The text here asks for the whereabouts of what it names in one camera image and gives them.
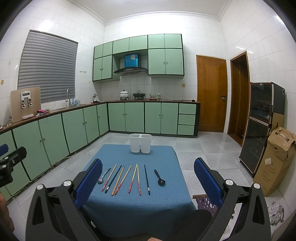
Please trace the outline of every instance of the wooden chopstick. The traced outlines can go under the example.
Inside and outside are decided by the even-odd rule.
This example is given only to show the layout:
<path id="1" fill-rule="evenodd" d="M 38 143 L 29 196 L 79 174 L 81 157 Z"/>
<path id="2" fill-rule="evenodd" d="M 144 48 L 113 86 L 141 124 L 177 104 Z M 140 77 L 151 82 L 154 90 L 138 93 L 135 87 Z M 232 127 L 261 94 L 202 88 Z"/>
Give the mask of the wooden chopstick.
<path id="1" fill-rule="evenodd" d="M 114 172 L 114 170 L 115 170 L 116 166 L 117 166 L 117 164 L 115 164 L 115 166 L 114 166 L 114 168 L 113 168 L 112 172 L 110 173 L 110 175 L 109 175 L 109 177 L 108 177 L 108 179 L 107 179 L 106 183 L 104 184 L 104 186 L 103 186 L 103 188 L 102 188 L 102 191 L 104 191 L 104 189 L 105 189 L 105 187 L 106 187 L 107 183 L 109 182 L 109 179 L 110 179 L 110 177 L 112 176 L 112 173 Z"/>
<path id="2" fill-rule="evenodd" d="M 121 167 L 122 167 L 122 165 L 120 165 L 120 167 L 118 168 L 117 172 L 115 173 L 115 176 L 114 176 L 113 179 L 111 180 L 109 186 L 106 188 L 105 193 L 108 192 L 109 188 L 111 187 L 111 185 L 112 185 L 112 183 L 113 183 L 115 177 L 117 176 L 117 174 L 118 174 L 118 172 L 119 172 L 119 170 L 120 170 Z"/>
<path id="3" fill-rule="evenodd" d="M 121 177 L 121 174 L 122 174 L 122 172 L 123 172 L 123 169 L 124 169 L 124 166 L 123 166 L 122 169 L 121 169 L 121 172 L 120 172 L 120 174 L 119 174 L 119 176 L 118 176 L 117 182 L 116 182 L 116 184 L 115 184 L 115 186 L 114 186 L 114 189 L 113 189 L 113 192 L 111 193 L 111 196 L 114 195 L 115 189 L 116 189 L 116 187 L 117 187 L 117 184 L 118 184 L 118 182 L 119 182 L 119 179 L 120 179 L 120 177 Z"/>
<path id="4" fill-rule="evenodd" d="M 118 186 L 116 192 L 114 193 L 114 195 L 116 195 L 116 194 L 118 193 L 118 190 L 119 190 L 119 188 L 121 187 L 121 185 L 122 185 L 124 179 L 126 178 L 126 176 L 127 176 L 127 174 L 128 174 L 128 172 L 129 172 L 130 169 L 131 169 L 131 166 L 129 167 L 128 171 L 127 171 L 126 174 L 124 175 L 124 177 L 123 177 L 121 183 L 119 184 L 119 186 Z"/>
<path id="5" fill-rule="evenodd" d="M 141 196 L 141 188 L 140 188 L 140 178 L 139 178 L 139 165 L 137 164 L 137 173 L 138 173 L 138 185 L 139 185 L 139 194 Z"/>
<path id="6" fill-rule="evenodd" d="M 146 174 L 146 181 L 147 181 L 148 194 L 150 195 L 150 188 L 149 188 L 148 177 L 147 177 L 147 172 L 146 172 L 146 165 L 144 165 L 144 167 L 145 167 L 145 174 Z"/>
<path id="7" fill-rule="evenodd" d="M 133 184 L 133 179 L 134 179 L 134 177 L 135 177 L 135 173 L 136 173 L 136 170 L 137 170 L 137 166 L 138 166 L 138 164 L 136 164 L 135 171 L 133 172 L 133 178 L 132 178 L 132 180 L 131 180 L 131 185 L 130 185 L 130 188 L 129 188 L 129 190 L 128 190 L 128 193 L 131 193 L 131 186 L 132 186 L 132 184 Z"/>

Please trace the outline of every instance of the brown countertop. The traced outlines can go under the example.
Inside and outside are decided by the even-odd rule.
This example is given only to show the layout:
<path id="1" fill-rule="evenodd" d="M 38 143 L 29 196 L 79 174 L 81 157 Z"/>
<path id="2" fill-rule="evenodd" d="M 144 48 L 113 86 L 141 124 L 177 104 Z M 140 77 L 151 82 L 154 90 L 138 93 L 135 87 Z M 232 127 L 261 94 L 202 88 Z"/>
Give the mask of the brown countertop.
<path id="1" fill-rule="evenodd" d="M 185 103 L 185 104 L 200 104 L 201 103 L 198 101 L 192 102 L 192 101 L 182 101 L 182 100 L 175 100 L 175 101 L 174 100 L 111 100 L 111 101 L 101 101 L 98 103 L 81 104 L 78 106 L 68 107 L 68 108 L 64 108 L 64 109 L 60 109 L 60 110 L 51 110 L 48 115 L 34 116 L 31 118 L 13 123 L 12 125 L 4 126 L 3 129 L 0 130 L 0 134 L 7 132 L 11 129 L 14 129 L 16 127 L 22 126 L 24 124 L 49 117 L 51 115 L 57 115 L 60 113 L 64 113 L 64 112 L 68 112 L 68 111 L 72 111 L 72 110 L 76 110 L 76 109 L 81 109 L 81 108 L 85 108 L 85 107 L 89 107 L 89 106 L 93 106 L 93 105 L 99 105 L 99 104 L 105 104 L 105 103 L 117 103 L 117 102 L 123 102 L 123 103 L 125 103 L 125 102 L 168 102 L 168 103 Z"/>

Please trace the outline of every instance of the white tiled wall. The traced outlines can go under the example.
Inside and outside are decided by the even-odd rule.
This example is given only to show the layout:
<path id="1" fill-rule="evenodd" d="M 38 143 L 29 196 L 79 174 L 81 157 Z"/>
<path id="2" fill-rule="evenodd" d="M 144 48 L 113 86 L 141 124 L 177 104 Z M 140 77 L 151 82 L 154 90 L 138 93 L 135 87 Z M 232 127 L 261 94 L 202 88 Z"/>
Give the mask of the white tiled wall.
<path id="1" fill-rule="evenodd" d="M 296 43 L 284 23 L 262 0 L 232 0 L 221 25 L 229 59 L 243 49 L 248 51 L 251 82 L 274 82 L 286 89 L 284 127 L 296 133 Z M 292 213 L 296 209 L 295 159 L 279 190 Z"/>
<path id="2" fill-rule="evenodd" d="M 30 29 L 78 42 L 75 96 L 82 103 L 88 103 L 96 92 L 95 88 L 99 96 L 101 94 L 100 84 L 92 82 L 92 62 L 94 46 L 103 43 L 104 28 L 103 23 L 67 0 L 33 0 L 25 7 L 0 42 L 0 80 L 4 80 L 0 85 L 1 123 L 5 124 L 11 113 L 9 96 L 12 90 L 17 89 L 20 58 Z M 64 101 L 45 103 L 41 107 L 54 109 L 61 102 Z"/>
<path id="3" fill-rule="evenodd" d="M 184 79 L 151 79 L 147 74 L 121 77 L 120 81 L 102 83 L 104 100 L 119 99 L 119 92 L 125 89 L 130 97 L 137 90 L 155 95 L 160 93 L 166 99 L 197 98 L 196 55 L 228 59 L 224 34 L 218 20 L 183 14 L 145 14 L 127 18 L 105 27 L 104 42 L 146 34 L 182 34 L 184 46 Z"/>

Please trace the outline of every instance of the window blind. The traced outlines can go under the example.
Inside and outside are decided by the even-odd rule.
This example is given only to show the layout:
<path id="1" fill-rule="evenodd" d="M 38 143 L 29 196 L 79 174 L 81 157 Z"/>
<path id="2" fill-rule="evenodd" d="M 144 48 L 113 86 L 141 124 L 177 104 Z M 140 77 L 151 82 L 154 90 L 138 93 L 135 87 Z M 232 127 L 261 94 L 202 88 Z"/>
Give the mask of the window blind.
<path id="1" fill-rule="evenodd" d="M 29 31 L 18 75 L 18 89 L 40 86 L 41 103 L 75 97 L 78 43 L 58 36 Z"/>

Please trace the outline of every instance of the spoon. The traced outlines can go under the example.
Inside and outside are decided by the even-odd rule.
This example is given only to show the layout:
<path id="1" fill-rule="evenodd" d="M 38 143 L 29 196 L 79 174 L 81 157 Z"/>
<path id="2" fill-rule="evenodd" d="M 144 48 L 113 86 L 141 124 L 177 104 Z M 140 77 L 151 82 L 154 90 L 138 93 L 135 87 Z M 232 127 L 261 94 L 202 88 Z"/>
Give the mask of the spoon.
<path id="1" fill-rule="evenodd" d="M 154 172 L 155 172 L 156 176 L 159 178 L 158 179 L 159 186 L 164 186 L 165 185 L 165 180 L 160 178 L 160 176 L 159 176 L 158 172 L 156 171 L 156 169 L 154 169 Z"/>
<path id="2" fill-rule="evenodd" d="M 108 171 L 110 171 L 110 169 L 111 169 L 111 168 L 109 168 L 107 171 L 104 172 L 102 178 L 98 180 L 98 184 L 102 184 L 102 183 L 103 183 L 103 178 L 104 178 L 104 176 L 106 175 L 106 173 L 107 173 Z"/>

